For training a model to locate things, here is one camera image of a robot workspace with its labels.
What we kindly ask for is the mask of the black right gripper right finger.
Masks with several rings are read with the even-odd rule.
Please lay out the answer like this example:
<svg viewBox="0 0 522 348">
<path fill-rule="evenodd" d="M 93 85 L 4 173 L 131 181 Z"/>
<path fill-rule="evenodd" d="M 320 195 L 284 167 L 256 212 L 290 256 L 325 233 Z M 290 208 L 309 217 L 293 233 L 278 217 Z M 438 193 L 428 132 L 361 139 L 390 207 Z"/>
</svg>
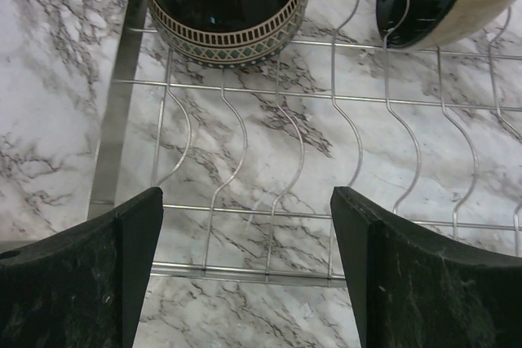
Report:
<svg viewBox="0 0 522 348">
<path fill-rule="evenodd" d="M 330 209 L 363 347 L 518 347 L 521 261 L 452 240 L 350 187 Z"/>
</svg>

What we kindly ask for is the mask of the dark patterned cream-inside bowl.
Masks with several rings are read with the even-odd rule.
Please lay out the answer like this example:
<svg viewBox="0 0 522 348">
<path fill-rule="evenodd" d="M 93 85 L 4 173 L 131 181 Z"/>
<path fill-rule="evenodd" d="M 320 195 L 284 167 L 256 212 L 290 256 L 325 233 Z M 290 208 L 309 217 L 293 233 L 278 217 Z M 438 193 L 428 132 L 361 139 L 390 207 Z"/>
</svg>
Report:
<svg viewBox="0 0 522 348">
<path fill-rule="evenodd" d="M 244 68 L 280 53 L 308 0 L 148 0 L 159 36 L 201 66 Z"/>
</svg>

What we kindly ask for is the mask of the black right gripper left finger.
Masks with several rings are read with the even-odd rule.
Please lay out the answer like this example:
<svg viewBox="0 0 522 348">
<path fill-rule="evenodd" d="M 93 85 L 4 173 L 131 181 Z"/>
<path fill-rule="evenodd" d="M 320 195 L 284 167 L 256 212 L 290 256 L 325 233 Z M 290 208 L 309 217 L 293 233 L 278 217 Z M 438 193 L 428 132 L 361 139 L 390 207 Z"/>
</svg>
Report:
<svg viewBox="0 0 522 348">
<path fill-rule="evenodd" d="M 1 253 L 3 347 L 131 347 L 163 221 L 150 187 L 108 212 Z"/>
</svg>

